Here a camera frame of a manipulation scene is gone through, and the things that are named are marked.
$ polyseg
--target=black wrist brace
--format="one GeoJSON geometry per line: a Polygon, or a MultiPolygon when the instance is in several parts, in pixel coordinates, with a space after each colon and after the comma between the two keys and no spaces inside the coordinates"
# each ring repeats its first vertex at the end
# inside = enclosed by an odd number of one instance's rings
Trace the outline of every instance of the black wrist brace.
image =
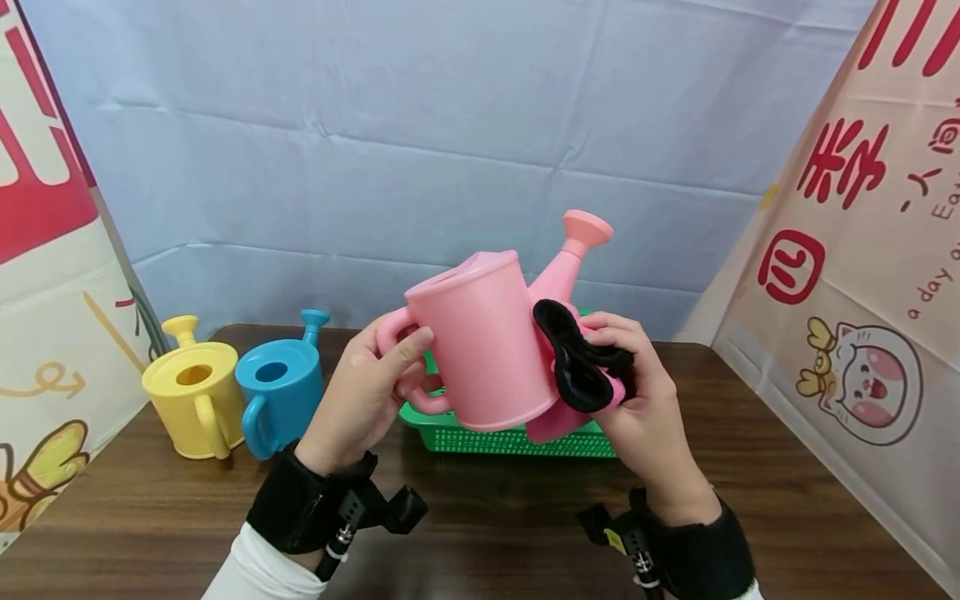
{"type": "Polygon", "coordinates": [[[663,586],[679,600],[731,600],[756,579],[740,521],[723,498],[723,513],[710,525],[667,527],[647,506],[646,490],[631,490],[630,505],[650,542],[663,586]]]}
{"type": "Polygon", "coordinates": [[[347,492],[369,480],[377,462],[367,452],[360,462],[321,477],[294,456],[296,445],[278,455],[247,513],[256,533],[284,554],[323,549],[343,522],[337,511],[347,492]]]}

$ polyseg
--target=green plastic basket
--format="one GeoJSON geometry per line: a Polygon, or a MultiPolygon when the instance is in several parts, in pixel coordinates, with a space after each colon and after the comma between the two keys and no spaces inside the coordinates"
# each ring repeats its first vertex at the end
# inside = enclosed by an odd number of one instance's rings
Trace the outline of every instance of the green plastic basket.
{"type": "MultiPolygon", "coordinates": [[[[589,311],[581,310],[586,315],[589,311]]],[[[428,350],[426,370],[437,372],[437,364],[428,350]]],[[[438,390],[431,394],[441,394],[438,390]]],[[[423,443],[431,452],[461,452],[472,454],[526,454],[536,456],[578,456],[586,458],[615,458],[607,436],[593,421],[573,433],[549,444],[533,444],[527,440],[523,425],[492,433],[465,429],[453,413],[429,417],[409,403],[400,409],[400,420],[419,430],[423,443]]]]}

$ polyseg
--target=table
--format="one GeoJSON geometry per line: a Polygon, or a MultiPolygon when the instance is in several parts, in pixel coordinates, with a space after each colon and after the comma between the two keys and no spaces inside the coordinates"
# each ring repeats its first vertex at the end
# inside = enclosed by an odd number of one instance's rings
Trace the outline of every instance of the table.
{"type": "MultiPolygon", "coordinates": [[[[353,332],[324,329],[330,375],[353,332]]],[[[229,325],[241,353],[296,327],[229,325]]],[[[768,598],[947,598],[709,348],[658,344],[677,381],[697,461],[734,507],[768,598]]],[[[430,512],[409,537],[362,532],[325,599],[640,598],[631,568],[590,545],[573,515],[620,510],[637,484],[615,460],[443,455],[395,425],[374,479],[430,512]]],[[[269,465],[245,447],[231,469],[174,453],[147,405],[0,557],[8,600],[199,598],[269,465]]]]}

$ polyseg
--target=poster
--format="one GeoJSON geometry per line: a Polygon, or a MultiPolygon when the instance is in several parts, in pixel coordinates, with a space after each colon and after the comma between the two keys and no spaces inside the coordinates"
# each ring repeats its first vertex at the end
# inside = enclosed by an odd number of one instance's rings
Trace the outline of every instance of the poster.
{"type": "Polygon", "coordinates": [[[960,593],[960,1],[877,6],[713,346],[960,593]]]}
{"type": "Polygon", "coordinates": [[[0,553],[144,405],[140,374],[162,351],[71,140],[0,0],[0,553]]]}

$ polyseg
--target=pink watering can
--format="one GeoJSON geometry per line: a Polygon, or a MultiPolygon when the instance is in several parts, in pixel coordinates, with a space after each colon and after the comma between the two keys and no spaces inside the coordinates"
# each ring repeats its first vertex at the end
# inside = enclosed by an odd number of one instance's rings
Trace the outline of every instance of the pink watering can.
{"type": "MultiPolygon", "coordinates": [[[[613,228],[582,210],[568,210],[564,230],[563,247],[529,289],[516,251],[507,250],[477,252],[407,290],[407,305],[387,318],[376,340],[382,354],[410,327],[433,329],[431,351],[446,391],[429,396],[415,390],[408,397],[414,408],[425,415],[452,411],[474,431],[529,423],[528,436],[536,443],[557,439],[589,420],[583,408],[558,402],[553,369],[559,356],[551,345],[556,340],[544,335],[533,312],[539,300],[555,300],[553,312],[557,305],[572,308],[570,294],[584,256],[607,243],[613,228]]],[[[547,314],[547,321],[562,319],[547,314]]],[[[568,316],[578,319],[572,315],[576,310],[568,316]]],[[[614,380],[612,394],[619,400],[624,387],[617,384],[614,380]]]]}

